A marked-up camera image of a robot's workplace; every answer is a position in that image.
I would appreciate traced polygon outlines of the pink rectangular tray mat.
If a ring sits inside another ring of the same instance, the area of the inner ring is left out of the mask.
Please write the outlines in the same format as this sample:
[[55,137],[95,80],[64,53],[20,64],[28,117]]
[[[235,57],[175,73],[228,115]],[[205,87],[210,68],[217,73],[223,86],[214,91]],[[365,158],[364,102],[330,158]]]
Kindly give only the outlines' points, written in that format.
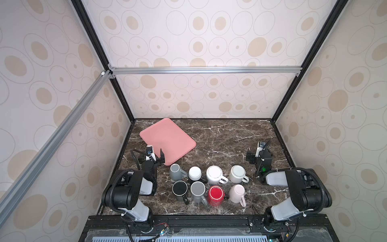
[[140,137],[147,145],[152,145],[154,152],[165,155],[165,165],[170,166],[196,147],[196,142],[171,119],[164,118],[140,132]]

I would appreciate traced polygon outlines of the cream mug red inside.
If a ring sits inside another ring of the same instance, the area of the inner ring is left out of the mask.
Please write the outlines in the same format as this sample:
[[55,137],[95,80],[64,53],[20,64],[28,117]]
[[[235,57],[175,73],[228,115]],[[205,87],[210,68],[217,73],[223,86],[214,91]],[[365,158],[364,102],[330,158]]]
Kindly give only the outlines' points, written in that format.
[[241,165],[234,165],[229,174],[229,181],[234,184],[248,183],[250,179],[246,176],[246,171]]

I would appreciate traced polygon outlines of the pale pink mug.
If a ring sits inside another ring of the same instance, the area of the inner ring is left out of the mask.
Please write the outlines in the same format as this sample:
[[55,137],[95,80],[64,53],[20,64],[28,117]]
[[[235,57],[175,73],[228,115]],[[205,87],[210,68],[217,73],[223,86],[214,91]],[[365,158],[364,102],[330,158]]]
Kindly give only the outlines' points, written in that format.
[[245,208],[247,206],[245,193],[245,188],[242,185],[234,185],[228,193],[228,199],[231,202],[240,204],[243,208]]

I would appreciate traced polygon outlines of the white ribbed-bottom mug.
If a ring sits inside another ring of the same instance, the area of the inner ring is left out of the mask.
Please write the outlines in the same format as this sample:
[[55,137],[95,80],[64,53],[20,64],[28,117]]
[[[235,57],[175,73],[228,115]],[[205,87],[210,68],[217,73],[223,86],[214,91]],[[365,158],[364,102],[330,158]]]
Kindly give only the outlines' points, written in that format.
[[228,183],[228,178],[223,175],[222,169],[216,165],[212,165],[206,170],[206,178],[211,185]]

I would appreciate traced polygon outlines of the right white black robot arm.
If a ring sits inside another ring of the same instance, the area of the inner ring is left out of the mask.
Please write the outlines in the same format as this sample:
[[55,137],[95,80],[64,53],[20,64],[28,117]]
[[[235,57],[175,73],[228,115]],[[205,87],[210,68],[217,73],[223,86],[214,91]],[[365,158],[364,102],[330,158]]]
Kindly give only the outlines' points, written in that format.
[[290,197],[265,210],[263,225],[287,221],[300,216],[318,214],[332,205],[333,199],[322,180],[312,168],[291,167],[272,169],[272,153],[259,149],[247,152],[246,161],[255,165],[257,180],[268,186],[287,187]]

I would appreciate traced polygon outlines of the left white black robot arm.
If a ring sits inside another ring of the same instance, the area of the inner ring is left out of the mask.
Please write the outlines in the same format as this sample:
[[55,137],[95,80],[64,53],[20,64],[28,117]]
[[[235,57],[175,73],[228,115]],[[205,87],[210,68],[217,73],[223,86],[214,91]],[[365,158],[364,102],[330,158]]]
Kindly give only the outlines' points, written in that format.
[[131,155],[138,169],[116,170],[102,193],[101,203],[128,221],[152,224],[152,210],[139,196],[155,195],[157,170],[165,163],[165,155],[162,149],[157,155],[152,145],[144,152],[132,149]]

